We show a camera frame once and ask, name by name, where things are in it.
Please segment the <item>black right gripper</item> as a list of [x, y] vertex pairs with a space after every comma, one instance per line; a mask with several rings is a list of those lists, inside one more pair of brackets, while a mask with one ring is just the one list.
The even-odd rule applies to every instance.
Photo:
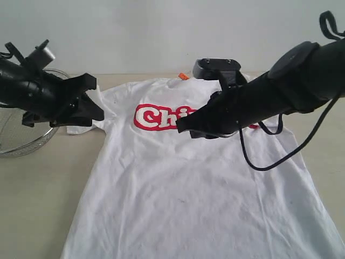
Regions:
[[179, 133], [188, 131], [192, 139], [229, 138], [248, 127], [243, 111], [248, 105], [244, 90], [214, 92], [206, 105], [176, 121]]

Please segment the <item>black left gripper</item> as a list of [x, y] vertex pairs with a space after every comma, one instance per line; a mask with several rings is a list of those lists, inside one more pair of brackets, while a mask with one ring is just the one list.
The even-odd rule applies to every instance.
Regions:
[[48, 122], [51, 127], [91, 127], [93, 120], [103, 121], [105, 113], [86, 94], [89, 90], [96, 90], [96, 78], [88, 73], [44, 83], [42, 91], [34, 95], [33, 106], [24, 113], [22, 124], [33, 127]]

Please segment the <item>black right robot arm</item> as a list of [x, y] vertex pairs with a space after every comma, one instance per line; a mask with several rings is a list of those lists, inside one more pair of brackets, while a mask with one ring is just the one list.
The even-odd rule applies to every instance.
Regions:
[[203, 70], [199, 79], [215, 79], [221, 91], [206, 105], [176, 121], [192, 138], [230, 135], [278, 114], [310, 113], [344, 97], [344, 40], [321, 46], [303, 42], [252, 81], [238, 69]]

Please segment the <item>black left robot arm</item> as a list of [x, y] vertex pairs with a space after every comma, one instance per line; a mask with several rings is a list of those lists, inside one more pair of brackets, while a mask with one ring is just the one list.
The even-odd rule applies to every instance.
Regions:
[[23, 110], [25, 126], [48, 122], [51, 127], [90, 127], [93, 121], [104, 120], [105, 113], [87, 95], [89, 90], [96, 90], [96, 78], [88, 73], [61, 79], [1, 60], [1, 102]]

